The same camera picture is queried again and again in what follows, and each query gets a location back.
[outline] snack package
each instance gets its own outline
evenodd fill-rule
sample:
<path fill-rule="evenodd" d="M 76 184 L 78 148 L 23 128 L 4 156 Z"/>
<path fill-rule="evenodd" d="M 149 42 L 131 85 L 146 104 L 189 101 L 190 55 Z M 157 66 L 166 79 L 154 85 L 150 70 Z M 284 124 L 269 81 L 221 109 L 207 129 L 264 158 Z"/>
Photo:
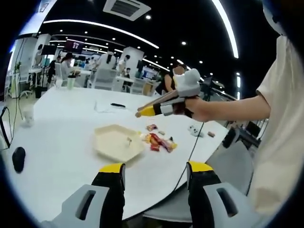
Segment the snack package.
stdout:
<path fill-rule="evenodd" d="M 151 125 L 148 125 L 148 126 L 147 126 L 147 130 L 148 130 L 149 132 L 153 131 L 154 129 L 157 129 L 157 126 L 156 126 L 155 124 L 151 124 Z"/>

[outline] black ceiling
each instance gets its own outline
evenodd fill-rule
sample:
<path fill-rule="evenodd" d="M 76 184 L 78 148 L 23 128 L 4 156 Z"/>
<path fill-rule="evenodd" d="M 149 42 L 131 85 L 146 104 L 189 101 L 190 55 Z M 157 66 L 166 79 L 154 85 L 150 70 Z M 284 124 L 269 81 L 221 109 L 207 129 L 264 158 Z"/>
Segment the black ceiling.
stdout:
<path fill-rule="evenodd" d="M 46 20 L 78 19 L 98 22 L 136 34 L 156 45 L 154 47 L 133 37 L 102 27 L 59 22 L 44 24 L 42 33 L 74 34 L 100 38 L 131 47 L 141 47 L 147 59 L 164 67 L 182 60 L 202 75 L 214 77 L 225 85 L 225 91 L 236 95 L 236 72 L 241 73 L 242 97 L 253 96 L 265 73 L 275 59 L 277 34 L 267 24 L 258 0 L 220 0 L 237 42 L 239 59 L 233 57 L 225 25 L 212 0 L 141 0 L 151 7 L 151 20 L 144 16 L 130 21 L 103 12 L 106 0 L 58 0 Z M 89 43 L 105 45 L 105 41 L 90 39 Z"/>

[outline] woman with dark hair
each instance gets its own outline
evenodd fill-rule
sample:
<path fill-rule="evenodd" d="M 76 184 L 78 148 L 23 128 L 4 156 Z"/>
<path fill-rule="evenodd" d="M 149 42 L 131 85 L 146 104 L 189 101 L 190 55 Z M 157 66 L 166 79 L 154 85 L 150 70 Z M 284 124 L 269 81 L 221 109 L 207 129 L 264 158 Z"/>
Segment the woman with dark hair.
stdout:
<path fill-rule="evenodd" d="M 186 71 L 185 65 L 178 65 L 176 68 L 172 69 L 170 72 L 167 72 L 161 83 L 155 89 L 154 95 L 155 97 L 160 97 L 168 92 L 171 92 L 175 89 L 175 83 L 173 80 L 174 75 L 182 75 Z"/>
<path fill-rule="evenodd" d="M 66 56 L 64 56 L 61 60 L 61 75 L 62 79 L 66 80 L 67 77 L 73 73 L 72 67 L 71 67 L 71 61 L 73 59 L 72 53 L 67 53 Z"/>

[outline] hexagonal tray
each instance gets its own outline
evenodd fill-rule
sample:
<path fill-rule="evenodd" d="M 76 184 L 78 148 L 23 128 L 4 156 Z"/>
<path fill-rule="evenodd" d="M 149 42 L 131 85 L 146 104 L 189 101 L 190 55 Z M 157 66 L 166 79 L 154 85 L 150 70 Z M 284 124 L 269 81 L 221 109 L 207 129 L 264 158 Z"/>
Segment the hexagonal tray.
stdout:
<path fill-rule="evenodd" d="M 95 128 L 94 132 L 94 149 L 116 162 L 127 162 L 144 150 L 138 133 L 128 128 L 113 124 Z"/>

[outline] white table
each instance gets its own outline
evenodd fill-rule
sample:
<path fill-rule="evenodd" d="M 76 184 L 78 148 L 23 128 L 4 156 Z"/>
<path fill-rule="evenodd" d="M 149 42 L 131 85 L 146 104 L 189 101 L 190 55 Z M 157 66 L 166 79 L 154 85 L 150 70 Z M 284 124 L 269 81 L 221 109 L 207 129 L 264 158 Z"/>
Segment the white table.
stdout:
<path fill-rule="evenodd" d="M 61 212 L 61 204 L 84 184 L 90 184 L 98 170 L 110 163 L 92 149 L 92 135 L 96 127 L 119 124 L 147 132 L 146 125 L 156 124 L 165 131 L 165 138 L 173 137 L 178 147 L 167 153 L 164 149 L 145 151 L 126 164 L 126 189 L 123 219 L 143 212 L 163 200 L 173 191 L 189 158 L 196 138 L 187 128 L 200 123 L 185 116 L 156 116 L 135 118 L 137 107 L 151 101 L 143 95 L 74 88 L 51 88 L 35 104 L 35 124 L 19 128 L 10 151 L 4 158 L 8 175 L 17 195 L 38 221 L 52 220 Z M 94 110 L 112 112 L 98 113 Z M 127 110 L 111 108 L 119 103 Z M 203 130 L 212 131 L 214 138 L 199 138 L 192 160 L 206 162 L 227 134 L 227 129 L 216 122 L 208 122 Z M 25 167 L 21 174 L 11 162 L 13 150 L 26 150 Z M 179 186 L 186 181 L 184 174 Z"/>

